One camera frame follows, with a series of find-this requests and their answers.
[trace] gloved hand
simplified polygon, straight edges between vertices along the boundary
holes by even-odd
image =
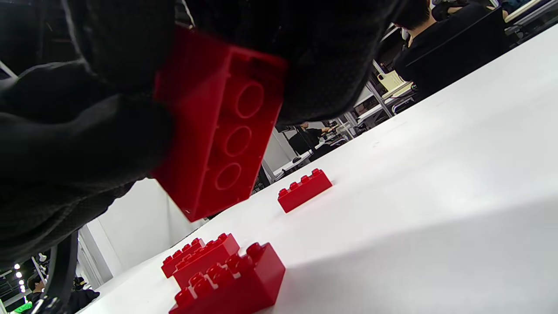
[[[338,117],[358,99],[406,0],[186,0],[197,28],[279,55],[290,72],[278,124]]]
[[[350,108],[405,0],[187,0],[200,31],[290,63],[278,123]],[[64,0],[83,58],[0,82],[0,267],[103,213],[165,156],[172,121],[151,101],[172,47],[172,0]]]

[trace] underside of lego brick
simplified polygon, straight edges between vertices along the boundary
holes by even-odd
[[[252,193],[282,105],[286,63],[184,28],[156,79],[155,100],[175,119],[154,177],[190,221]]]

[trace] white table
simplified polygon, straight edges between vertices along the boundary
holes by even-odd
[[[553,27],[177,247],[222,232],[243,248],[269,241],[287,273],[264,313],[556,313],[556,38]],[[286,215],[278,191],[316,167],[334,186]],[[179,287],[160,265],[174,250],[102,286],[83,313],[167,313]]]

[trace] red lego brick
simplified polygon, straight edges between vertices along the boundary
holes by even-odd
[[[217,240],[209,241],[205,247],[186,255],[176,265],[173,276],[180,288],[188,287],[188,280],[196,273],[203,272],[215,263],[224,263],[231,255],[238,252],[237,241],[232,234],[221,234]]]
[[[300,183],[291,183],[289,189],[279,191],[279,204],[288,213],[304,202],[332,187],[331,182],[320,169],[312,170],[311,176],[303,176]]]
[[[195,274],[169,314],[251,314],[273,306],[285,266],[269,243],[254,243],[246,253]]]
[[[247,199],[283,102],[287,63],[177,27],[154,99],[174,117],[154,172],[190,221]]]
[[[202,239],[195,238],[191,244],[186,244],[182,250],[176,251],[171,256],[167,257],[163,261],[163,266],[161,269],[167,278],[170,278],[172,274],[176,271],[176,265],[182,261],[184,257],[189,254],[193,254],[198,249],[201,249],[205,246],[204,241]]]

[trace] man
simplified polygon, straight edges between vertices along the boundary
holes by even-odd
[[[393,19],[393,23],[407,31],[410,36],[403,51],[393,62],[395,71],[402,79],[413,81],[417,74],[407,69],[407,64],[448,41],[486,16],[492,9],[494,8],[470,3],[465,7],[450,8],[448,12],[451,16],[447,20],[436,22],[432,16],[430,0],[408,0],[400,14]]]
[[[313,128],[309,128],[308,126],[309,126],[308,122],[304,122],[303,124],[300,125],[302,130],[304,130],[309,135],[314,146],[320,143],[320,137],[322,136],[322,134],[331,131],[330,127],[324,127],[323,129],[313,129]]]
[[[33,291],[29,294],[28,300],[35,304],[41,298],[42,290],[45,288],[45,283],[38,275],[33,275],[27,280],[27,287],[29,290]],[[70,294],[70,300],[67,304],[68,313],[77,313],[79,310],[98,298],[99,295],[99,292],[95,292],[91,289],[72,291]]]
[[[35,303],[41,298],[41,293],[45,288],[45,283],[38,275],[34,275],[27,280],[27,287],[32,291],[32,293],[29,294],[29,301],[31,301],[31,303]]]
[[[321,135],[331,130],[329,127],[324,127],[323,129],[309,128],[308,122],[302,123],[300,128],[302,132],[297,132],[288,140],[289,145],[291,145],[292,149],[299,155],[304,154],[318,145]]]

